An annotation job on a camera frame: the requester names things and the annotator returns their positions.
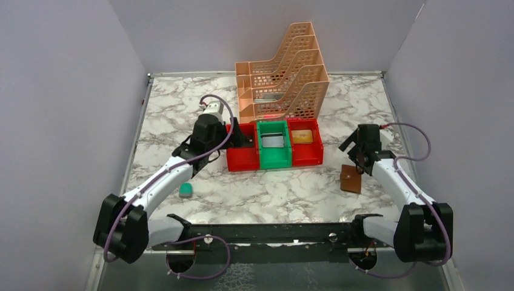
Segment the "red bin with black card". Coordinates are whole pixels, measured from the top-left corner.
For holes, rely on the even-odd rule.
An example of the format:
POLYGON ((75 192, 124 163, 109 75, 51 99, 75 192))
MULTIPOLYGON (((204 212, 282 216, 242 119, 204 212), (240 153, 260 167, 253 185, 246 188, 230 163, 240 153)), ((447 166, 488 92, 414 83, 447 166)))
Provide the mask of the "red bin with black card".
POLYGON ((227 149, 227 166, 229 172, 243 172, 260 169, 259 142, 255 123, 239 125, 245 136, 253 138, 253 145, 227 149))

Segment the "brown leather card holder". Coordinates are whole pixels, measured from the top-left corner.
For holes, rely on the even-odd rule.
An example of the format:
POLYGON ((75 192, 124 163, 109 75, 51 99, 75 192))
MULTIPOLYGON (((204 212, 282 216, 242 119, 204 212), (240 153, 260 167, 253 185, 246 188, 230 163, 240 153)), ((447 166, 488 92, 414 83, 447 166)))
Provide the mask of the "brown leather card holder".
POLYGON ((340 189, 345 192, 361 194, 362 178, 355 166, 346 164, 341 166, 340 189))

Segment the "green plastic bin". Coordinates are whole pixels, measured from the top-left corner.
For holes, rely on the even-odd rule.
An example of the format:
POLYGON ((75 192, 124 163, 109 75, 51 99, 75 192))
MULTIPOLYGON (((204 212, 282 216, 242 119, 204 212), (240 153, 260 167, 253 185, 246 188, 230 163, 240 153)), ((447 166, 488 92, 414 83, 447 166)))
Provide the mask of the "green plastic bin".
POLYGON ((285 121, 268 121, 256 123, 258 142, 260 169, 283 169, 292 166, 292 147, 290 142, 290 134, 285 121), (261 135, 263 133, 283 133, 285 137, 285 146, 283 148, 263 148, 261 144, 261 135))

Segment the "red bin with gold card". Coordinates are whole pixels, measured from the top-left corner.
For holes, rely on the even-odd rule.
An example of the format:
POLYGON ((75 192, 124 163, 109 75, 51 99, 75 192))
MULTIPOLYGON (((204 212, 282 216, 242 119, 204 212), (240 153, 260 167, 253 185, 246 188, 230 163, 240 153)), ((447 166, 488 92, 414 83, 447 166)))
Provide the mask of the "red bin with gold card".
POLYGON ((293 144, 292 147, 292 166, 317 166, 323 163, 324 145, 319 132, 316 119, 288 119, 287 127, 291 137, 292 130, 311 130, 314 140, 311 144, 293 144))

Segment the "peach plastic file organizer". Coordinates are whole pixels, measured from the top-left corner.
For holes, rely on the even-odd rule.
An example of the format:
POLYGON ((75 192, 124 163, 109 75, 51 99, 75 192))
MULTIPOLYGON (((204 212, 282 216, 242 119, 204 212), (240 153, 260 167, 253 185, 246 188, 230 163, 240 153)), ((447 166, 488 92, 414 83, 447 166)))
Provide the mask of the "peach plastic file organizer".
POLYGON ((311 22, 292 23, 276 55, 235 64, 241 123, 316 119, 329 76, 311 22))

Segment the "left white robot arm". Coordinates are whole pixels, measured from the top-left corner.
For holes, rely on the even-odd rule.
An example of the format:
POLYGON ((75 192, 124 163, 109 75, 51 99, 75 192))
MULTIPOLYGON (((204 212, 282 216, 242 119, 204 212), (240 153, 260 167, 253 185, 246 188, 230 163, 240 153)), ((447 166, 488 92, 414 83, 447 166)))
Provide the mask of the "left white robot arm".
POLYGON ((230 127, 214 113, 199 115, 193 132, 174 151, 157 173, 135 189, 116 196, 108 195, 102 202, 93 242, 116 259, 129 264, 141 257, 150 246, 169 242, 176 249, 190 243, 190 232, 164 221, 164 230, 150 224, 149 217, 175 189, 192 179, 209 162, 212 153, 242 147, 245 136, 237 118, 230 127))

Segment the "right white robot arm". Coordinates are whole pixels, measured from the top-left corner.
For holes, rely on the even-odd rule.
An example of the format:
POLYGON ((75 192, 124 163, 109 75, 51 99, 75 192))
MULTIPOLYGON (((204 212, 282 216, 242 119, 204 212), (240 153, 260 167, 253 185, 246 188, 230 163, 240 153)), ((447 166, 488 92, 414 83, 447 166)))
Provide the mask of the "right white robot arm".
POLYGON ((339 149, 347 152, 358 175, 369 175, 386 189, 400 216, 397 221, 375 214, 356 216, 350 240, 364 247, 376 239, 393 247, 402 262, 441 266, 452 256, 453 210, 416 185, 399 163, 402 156, 382 148, 381 131, 387 127, 360 124, 339 149))

